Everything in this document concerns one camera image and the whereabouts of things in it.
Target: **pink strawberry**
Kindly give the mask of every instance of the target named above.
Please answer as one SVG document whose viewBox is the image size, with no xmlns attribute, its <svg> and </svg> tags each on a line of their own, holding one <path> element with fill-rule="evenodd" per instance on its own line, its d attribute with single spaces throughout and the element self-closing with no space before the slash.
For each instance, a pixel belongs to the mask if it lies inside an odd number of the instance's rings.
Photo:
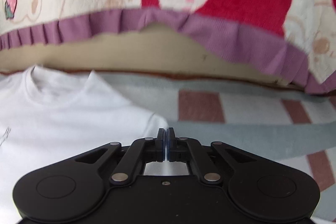
<svg viewBox="0 0 336 224">
<path fill-rule="evenodd" d="M 8 3 L 8 5 L 10 7 L 10 11 L 14 14 L 16 4 L 17 4 L 17 0 L 6 0 L 6 2 Z"/>
</svg>

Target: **screw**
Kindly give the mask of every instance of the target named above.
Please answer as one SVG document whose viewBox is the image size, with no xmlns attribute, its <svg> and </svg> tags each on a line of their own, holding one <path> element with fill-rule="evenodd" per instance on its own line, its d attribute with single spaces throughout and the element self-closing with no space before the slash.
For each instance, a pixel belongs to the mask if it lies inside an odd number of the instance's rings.
<svg viewBox="0 0 336 224">
<path fill-rule="evenodd" d="M 128 175 L 125 173 L 115 173 L 111 177 L 114 181 L 122 182 L 128 179 Z"/>
<path fill-rule="evenodd" d="M 218 181 L 221 179 L 221 175 L 217 174 L 217 173 L 207 173 L 204 175 L 204 179 L 207 181 Z"/>
</svg>

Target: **gray fabric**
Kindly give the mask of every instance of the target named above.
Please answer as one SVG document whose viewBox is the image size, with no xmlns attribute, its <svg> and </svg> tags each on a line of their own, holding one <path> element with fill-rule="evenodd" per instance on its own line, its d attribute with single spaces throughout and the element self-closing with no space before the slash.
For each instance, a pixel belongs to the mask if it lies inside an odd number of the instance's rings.
<svg viewBox="0 0 336 224">
<path fill-rule="evenodd" d="M 222 141 L 270 160 L 315 153 L 336 146 L 336 123 L 322 125 L 254 126 L 201 122 L 169 122 L 178 137 L 210 145 Z"/>
<path fill-rule="evenodd" d="M 228 80 L 169 80 L 165 78 L 121 74 L 99 73 L 112 85 L 135 85 L 171 89 L 204 90 L 220 93 L 245 94 L 269 98 L 282 98 L 288 100 L 303 100 L 310 102 L 324 102 L 326 97 L 311 96 L 299 91 L 273 90 L 254 84 L 239 83 Z"/>
</svg>

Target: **red stripe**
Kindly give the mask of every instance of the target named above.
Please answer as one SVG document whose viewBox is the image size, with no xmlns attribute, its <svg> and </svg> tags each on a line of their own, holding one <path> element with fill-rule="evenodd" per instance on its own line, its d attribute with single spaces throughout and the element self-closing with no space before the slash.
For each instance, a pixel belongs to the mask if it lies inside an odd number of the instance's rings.
<svg viewBox="0 0 336 224">
<path fill-rule="evenodd" d="M 311 123 L 311 120 L 300 101 L 282 100 L 293 123 Z"/>
<path fill-rule="evenodd" d="M 178 119 L 179 121 L 224 122 L 219 93 L 180 90 Z"/>
<path fill-rule="evenodd" d="M 325 150 L 307 155 L 314 180 L 320 191 L 335 184 L 334 174 Z"/>
</svg>

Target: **beige fabric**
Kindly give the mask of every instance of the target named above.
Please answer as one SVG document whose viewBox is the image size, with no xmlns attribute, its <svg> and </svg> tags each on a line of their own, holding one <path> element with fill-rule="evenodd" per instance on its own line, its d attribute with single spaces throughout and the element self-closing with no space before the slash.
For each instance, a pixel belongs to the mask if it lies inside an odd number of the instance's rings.
<svg viewBox="0 0 336 224">
<path fill-rule="evenodd" d="M 140 33 L 103 34 L 80 43 L 36 44 L 0 51 L 2 71 L 24 70 L 33 64 L 57 69 L 167 72 L 287 84 L 247 65 L 224 62 L 192 39 L 158 24 Z"/>
</svg>

